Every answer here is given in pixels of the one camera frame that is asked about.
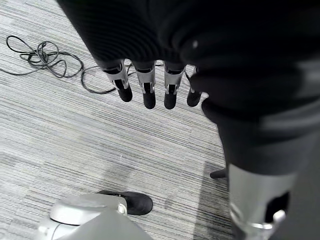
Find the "robotic finger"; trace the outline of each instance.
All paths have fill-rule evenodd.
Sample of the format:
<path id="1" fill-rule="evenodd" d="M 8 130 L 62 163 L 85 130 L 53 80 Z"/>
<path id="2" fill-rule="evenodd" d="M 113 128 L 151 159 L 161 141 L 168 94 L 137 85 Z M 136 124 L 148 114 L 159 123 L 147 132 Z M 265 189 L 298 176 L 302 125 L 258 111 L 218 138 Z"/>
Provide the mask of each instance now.
<path id="1" fill-rule="evenodd" d="M 196 74 L 198 72 L 198 68 L 195 66 L 193 69 L 192 75 Z M 202 92 L 194 90 L 191 86 L 189 89 L 188 97 L 186 99 L 186 103 L 189 107 L 195 107 L 200 102 Z"/>
<path id="2" fill-rule="evenodd" d="M 128 82 L 125 61 L 123 59 L 108 62 L 99 60 L 95 61 L 101 70 L 106 73 L 109 81 L 117 89 L 120 98 L 124 102 L 130 102 L 132 100 L 132 91 Z"/>
<path id="3" fill-rule="evenodd" d="M 155 61 L 132 61 L 143 93 L 143 103 L 147 109 L 153 109 L 156 105 L 155 94 Z"/>
<path id="4" fill-rule="evenodd" d="M 164 61 L 164 106 L 166 109 L 173 109 L 176 106 L 177 92 L 185 67 L 183 63 Z"/>

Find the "gray carpet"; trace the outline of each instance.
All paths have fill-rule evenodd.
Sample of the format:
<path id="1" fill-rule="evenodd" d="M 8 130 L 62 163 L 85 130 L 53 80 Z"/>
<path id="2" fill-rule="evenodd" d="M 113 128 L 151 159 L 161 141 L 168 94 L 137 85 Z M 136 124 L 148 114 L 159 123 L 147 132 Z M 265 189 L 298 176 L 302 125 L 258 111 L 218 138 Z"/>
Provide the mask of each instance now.
<path id="1" fill-rule="evenodd" d="M 86 67 L 95 65 L 53 0 L 0 1 L 0 68 L 28 72 L 28 64 L 7 48 L 8 35 L 33 48 L 53 41 Z M 68 71 L 75 71 L 77 63 L 67 60 Z M 176 107 L 165 109 L 164 72 L 156 71 L 152 110 L 143 105 L 135 74 L 129 78 L 133 100 L 125 103 L 117 92 L 87 92 L 80 75 L 0 72 L 0 239 L 33 239 L 39 220 L 58 199 L 99 190 L 151 196 L 153 211 L 130 218 L 155 240 L 231 239 L 227 183 L 209 177 L 224 167 L 217 128 L 200 106 L 187 106 L 185 77 Z M 97 90 L 111 87 L 98 69 L 86 82 Z"/>

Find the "black cable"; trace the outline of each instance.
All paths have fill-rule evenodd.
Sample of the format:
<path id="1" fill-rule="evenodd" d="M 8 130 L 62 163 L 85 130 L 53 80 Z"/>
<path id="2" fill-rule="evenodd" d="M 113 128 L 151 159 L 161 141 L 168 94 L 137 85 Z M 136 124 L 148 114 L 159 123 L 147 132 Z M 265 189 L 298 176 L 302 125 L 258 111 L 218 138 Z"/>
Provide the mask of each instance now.
<path id="1" fill-rule="evenodd" d="M 81 85 L 84 89 L 86 89 L 87 91 L 89 91 L 90 93 L 92 94 L 108 94 L 108 93 L 111 93 L 113 92 L 114 90 L 116 90 L 115 87 L 111 88 L 110 90 L 107 90 L 107 91 L 94 91 L 94 90 L 91 90 L 90 88 L 87 88 L 85 82 L 84 82 L 84 76 L 85 76 L 85 73 L 87 72 L 87 70 L 89 69 L 93 69 L 93 68 L 98 68 L 99 66 L 91 66 L 91 67 L 88 67 L 86 68 L 85 70 L 82 71 L 81 73 Z"/>
<path id="2" fill-rule="evenodd" d="M 15 39 L 18 39 L 19 41 L 21 41 L 24 45 L 26 45 L 31 51 L 18 51 L 18 50 L 15 50 L 13 49 L 10 45 L 9 45 L 9 39 L 10 38 L 15 38 Z M 76 55 L 73 55 L 69 52 L 66 52 L 66 51 L 59 51 L 59 48 L 58 46 L 53 43 L 52 41 L 43 41 L 41 43 L 38 44 L 37 48 L 36 49 L 33 49 L 31 46 L 29 46 L 25 41 L 23 41 L 21 38 L 17 37 L 17 36 L 13 36 L 13 35 L 10 35 L 6 38 L 6 45 L 8 46 L 8 48 L 16 53 L 20 53 L 20 58 L 22 60 L 25 60 L 28 62 L 28 64 L 32 67 L 32 68 L 35 68 L 35 70 L 33 71 L 29 71 L 29 72 L 24 72 L 24 73 L 15 73 L 15 72 L 10 72 L 10 71 L 7 71 L 7 70 L 4 70 L 2 68 L 0 68 L 0 71 L 2 72 L 5 72 L 7 74 L 10 74 L 10 75 L 14 75 L 14 76 L 24 76 L 24 75 L 29 75 L 29 74 L 32 74 L 32 73 L 35 73 L 39 70 L 45 70 L 47 69 L 48 71 L 50 71 L 56 78 L 71 78 L 75 75 L 77 75 L 81 70 L 84 69 L 84 63 L 80 60 L 79 57 L 77 57 Z M 52 44 L 55 48 L 56 48 L 56 51 L 51 51 L 51 52 L 45 52 L 44 51 L 44 47 L 47 46 L 47 44 Z M 66 72 L 67 72 L 67 62 L 66 60 L 64 59 L 61 59 L 61 60 L 58 60 L 56 62 L 54 62 L 59 55 L 66 55 L 66 56 L 70 56 L 74 59 L 76 59 L 77 61 L 79 61 L 80 63 L 80 69 L 78 71 L 76 71 L 74 74 L 71 74 L 71 75 L 66 75 Z M 33 57 L 38 57 L 39 60 L 32 60 Z M 53 67 L 59 63 L 63 63 L 64 65 L 64 71 L 63 73 L 59 73 L 57 71 L 55 71 L 53 69 Z"/>
<path id="3" fill-rule="evenodd" d="M 31 51 L 19 51 L 19 50 L 13 49 L 9 45 L 9 39 L 10 38 L 18 39 L 20 42 L 22 42 L 24 45 L 26 45 Z M 5 72 L 5 73 L 13 75 L 13 76 L 25 76 L 25 75 L 29 75 L 29 74 L 35 73 L 35 72 L 37 72 L 39 70 L 46 70 L 47 69 L 56 78 L 61 79 L 61 78 L 74 77 L 75 75 L 80 73 L 81 70 L 82 70 L 82 73 L 81 73 L 81 76 L 80 76 L 81 85 L 84 87 L 84 89 L 86 89 L 90 93 L 93 93 L 93 94 L 108 94 L 108 93 L 111 93 L 114 90 L 116 90 L 115 87 L 113 87 L 113 88 L 111 88 L 110 90 L 107 90 L 107 91 L 94 91 L 92 89 L 89 89 L 86 86 L 85 81 L 84 81 L 85 73 L 87 72 L 87 70 L 90 70 L 90 69 L 93 69 L 93 68 L 98 68 L 99 66 L 96 65 L 96 66 L 91 66 L 91 67 L 88 67 L 88 68 L 84 69 L 84 63 L 80 60 L 80 58 L 78 56 L 76 56 L 74 54 L 71 54 L 69 52 L 66 52 L 66 51 L 60 51 L 58 46 L 52 41 L 43 41 L 43 42 L 38 44 L 36 49 L 33 49 L 25 41 L 23 41 L 20 37 L 17 37 L 17 36 L 14 36 L 14 35 L 10 35 L 10 36 L 8 36 L 6 38 L 5 43 L 6 43 L 7 47 L 10 50 L 12 50 L 15 53 L 19 53 L 20 54 L 19 55 L 20 58 L 22 60 L 25 60 L 32 68 L 35 68 L 35 70 L 29 71 L 29 72 L 24 72 L 24 73 L 15 73 L 15 72 L 10 72 L 10 71 L 7 71 L 7 70 L 4 70 L 4 69 L 0 68 L 0 71 L 2 71 L 2 72 Z M 45 52 L 44 48 L 47 46 L 47 44 L 52 44 L 56 48 L 56 51 L 51 51 L 51 52 L 48 52 L 48 53 Z M 79 70 L 77 70 L 74 74 L 67 75 L 66 74 L 67 73 L 67 62 L 64 59 L 57 60 L 59 55 L 70 56 L 70 57 L 76 59 L 80 63 Z M 32 60 L 33 57 L 38 57 L 39 60 Z M 59 63 L 63 63 L 63 65 L 64 65 L 64 70 L 63 70 L 62 74 L 53 69 L 53 67 L 55 65 L 59 64 Z M 163 66 L 163 65 L 164 64 L 156 64 L 155 66 L 159 67 L 159 66 Z M 127 76 L 130 76 L 130 75 L 136 73 L 136 71 L 132 71 L 132 72 L 129 73 L 130 68 L 133 66 L 132 63 L 127 64 L 125 66 L 127 67 L 127 70 L 126 70 Z M 188 80 L 190 80 L 190 77 L 187 75 L 186 69 L 184 70 L 184 74 L 185 74 L 186 78 Z"/>

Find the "striped carpet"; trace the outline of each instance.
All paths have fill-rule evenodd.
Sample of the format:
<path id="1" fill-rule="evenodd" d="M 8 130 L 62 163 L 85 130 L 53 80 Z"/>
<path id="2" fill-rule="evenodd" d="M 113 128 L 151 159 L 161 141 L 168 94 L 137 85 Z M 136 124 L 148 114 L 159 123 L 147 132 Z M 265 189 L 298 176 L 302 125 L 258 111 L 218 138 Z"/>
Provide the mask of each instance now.
<path id="1" fill-rule="evenodd" d="M 8 35 L 34 48 L 52 41 L 79 56 L 85 67 L 95 65 L 53 0 L 0 0 L 0 68 L 30 71 L 7 48 Z M 77 63 L 67 61 L 68 71 L 75 71 Z M 129 103 L 117 92 L 87 92 L 79 77 L 0 72 L 0 239 L 31 240 L 54 202 L 99 190 L 151 196 L 153 211 L 130 218 L 155 240 L 231 239 L 226 181 L 209 177 L 224 166 L 217 128 L 200 106 L 187 106 L 187 79 L 176 107 L 167 110 L 164 71 L 157 67 L 157 103 L 148 110 L 135 74 L 129 77 Z M 96 68 L 86 82 L 98 90 L 111 87 Z"/>

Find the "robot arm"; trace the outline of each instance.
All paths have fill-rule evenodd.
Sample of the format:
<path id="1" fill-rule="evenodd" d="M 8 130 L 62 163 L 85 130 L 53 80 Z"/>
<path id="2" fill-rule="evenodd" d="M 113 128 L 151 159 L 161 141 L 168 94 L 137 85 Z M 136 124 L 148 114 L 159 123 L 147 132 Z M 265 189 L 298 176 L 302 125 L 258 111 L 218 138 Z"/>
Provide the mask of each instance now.
<path id="1" fill-rule="evenodd" d="M 270 238 L 318 138 L 319 8 L 270 1 L 58 2 L 125 102 L 132 93 L 123 59 L 133 61 L 147 108 L 155 105 L 155 60 L 172 63 L 166 64 L 168 109 L 184 65 L 196 66 L 189 95 L 209 94 L 202 109 L 224 148 L 235 237 Z"/>

